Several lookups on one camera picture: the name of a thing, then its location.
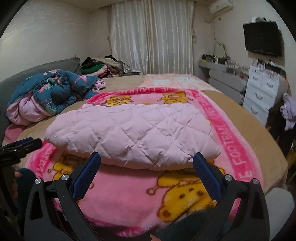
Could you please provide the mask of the pink quilted jacket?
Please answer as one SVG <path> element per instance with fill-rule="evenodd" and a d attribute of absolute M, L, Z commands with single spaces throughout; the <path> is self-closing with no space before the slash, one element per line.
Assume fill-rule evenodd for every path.
<path fill-rule="evenodd" d="M 191 168 L 197 152 L 208 161 L 221 153 L 210 122 L 188 103 L 85 104 L 57 116 L 44 140 L 78 157 L 98 152 L 106 165 L 139 170 Z"/>

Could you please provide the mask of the pile of folded clothes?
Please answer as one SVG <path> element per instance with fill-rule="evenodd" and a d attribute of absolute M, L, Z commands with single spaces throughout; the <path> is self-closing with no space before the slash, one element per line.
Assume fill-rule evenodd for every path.
<path fill-rule="evenodd" d="M 133 70 L 128 64 L 116 60 L 112 55 L 105 58 L 87 57 L 80 64 L 80 70 L 83 75 L 99 73 L 99 78 L 142 75 L 140 71 Z"/>

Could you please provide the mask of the tan bed sheet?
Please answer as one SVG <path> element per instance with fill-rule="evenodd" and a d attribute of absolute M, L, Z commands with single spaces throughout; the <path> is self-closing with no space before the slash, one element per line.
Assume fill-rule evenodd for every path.
<path fill-rule="evenodd" d="M 103 92 L 136 89 L 143 83 L 144 76 L 109 78 L 106 80 L 106 89 Z M 16 78 L 1 82 L 1 144 L 4 140 L 4 132 L 10 125 L 3 114 L 10 97 L 19 85 Z M 284 188 L 288 172 L 287 160 L 265 126 L 225 94 L 213 90 L 204 90 L 203 92 L 227 114 L 252 147 L 263 174 L 264 192 L 267 193 L 274 187 Z M 21 140 L 26 137 L 43 138 L 46 128 L 55 118 L 54 116 L 28 127 L 21 132 L 17 139 Z"/>

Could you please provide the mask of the blue floral padded jacket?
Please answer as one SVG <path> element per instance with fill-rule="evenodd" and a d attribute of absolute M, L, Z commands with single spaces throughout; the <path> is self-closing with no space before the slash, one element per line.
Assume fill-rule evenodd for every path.
<path fill-rule="evenodd" d="M 96 95 L 99 81 L 97 76 L 81 76 L 61 69 L 37 73 L 15 89 L 8 102 L 6 116 L 12 118 L 15 115 L 13 109 L 26 96 L 33 97 L 49 114 L 57 115 L 76 101 Z"/>

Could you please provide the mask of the pink cartoon fleece blanket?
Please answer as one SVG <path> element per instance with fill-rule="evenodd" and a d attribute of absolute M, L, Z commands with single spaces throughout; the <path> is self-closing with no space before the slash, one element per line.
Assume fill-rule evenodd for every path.
<path fill-rule="evenodd" d="M 210 122 L 214 141 L 221 150 L 210 164 L 239 181 L 263 179 L 259 160 L 251 146 L 224 111 L 199 90 L 153 87 L 105 92 L 83 105 L 174 103 L 193 105 Z M 69 154 L 44 141 L 41 149 L 27 158 L 26 167 L 44 181 L 55 181 L 63 174 L 72 173 L 87 158 Z M 212 209 L 216 204 L 193 166 L 174 171 L 139 170 L 106 165 L 102 157 L 98 173 L 86 196 L 78 203 L 92 225 L 105 227 L 120 237 L 136 237 L 151 230 L 161 230 L 192 213 Z"/>

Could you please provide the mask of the lilac hanging garment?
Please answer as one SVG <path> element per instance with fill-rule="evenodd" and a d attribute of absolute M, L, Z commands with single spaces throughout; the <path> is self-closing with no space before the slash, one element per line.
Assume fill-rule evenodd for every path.
<path fill-rule="evenodd" d="M 282 95 L 283 105 L 280 112 L 285 119 L 285 131 L 293 129 L 295 126 L 296 102 L 288 93 Z"/>

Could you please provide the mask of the white drawer cabinet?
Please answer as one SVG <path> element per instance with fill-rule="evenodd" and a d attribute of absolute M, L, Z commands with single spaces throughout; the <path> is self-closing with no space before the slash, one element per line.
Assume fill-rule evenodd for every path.
<path fill-rule="evenodd" d="M 288 81 L 276 72 L 250 66 L 243 107 L 264 126 L 269 109 L 282 99 L 288 90 Z"/>

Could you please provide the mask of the peach white bear blanket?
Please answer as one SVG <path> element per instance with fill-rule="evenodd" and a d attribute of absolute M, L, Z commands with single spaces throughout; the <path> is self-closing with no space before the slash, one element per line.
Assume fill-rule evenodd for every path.
<path fill-rule="evenodd" d="M 148 74 L 139 87 L 169 87 L 177 89 L 194 89 L 200 91 L 220 92 L 210 84 L 190 74 Z"/>

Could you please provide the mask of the white pleated curtain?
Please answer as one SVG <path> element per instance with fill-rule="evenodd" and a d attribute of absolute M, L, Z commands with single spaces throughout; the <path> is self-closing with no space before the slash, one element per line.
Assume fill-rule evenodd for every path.
<path fill-rule="evenodd" d="M 193 1 L 112 4 L 112 56 L 144 74 L 192 74 L 193 16 Z"/>

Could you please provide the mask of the white air conditioner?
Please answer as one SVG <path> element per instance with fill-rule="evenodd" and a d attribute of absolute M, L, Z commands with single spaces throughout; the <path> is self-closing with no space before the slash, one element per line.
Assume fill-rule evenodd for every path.
<path fill-rule="evenodd" d="M 232 0 L 217 0 L 210 5 L 209 10 L 213 16 L 218 16 L 233 8 L 234 5 Z"/>

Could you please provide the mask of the grey wall desk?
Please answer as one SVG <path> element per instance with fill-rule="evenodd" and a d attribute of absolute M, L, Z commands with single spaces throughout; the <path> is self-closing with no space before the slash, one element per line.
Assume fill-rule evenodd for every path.
<path fill-rule="evenodd" d="M 247 80 L 227 72 L 226 65 L 199 60 L 199 67 L 207 82 L 239 105 L 243 105 Z"/>

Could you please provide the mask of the black wall television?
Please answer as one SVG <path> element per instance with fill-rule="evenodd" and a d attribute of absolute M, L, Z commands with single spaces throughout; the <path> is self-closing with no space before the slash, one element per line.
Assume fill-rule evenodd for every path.
<path fill-rule="evenodd" d="M 281 35 L 276 22 L 243 24 L 245 49 L 252 53 L 281 57 Z"/>

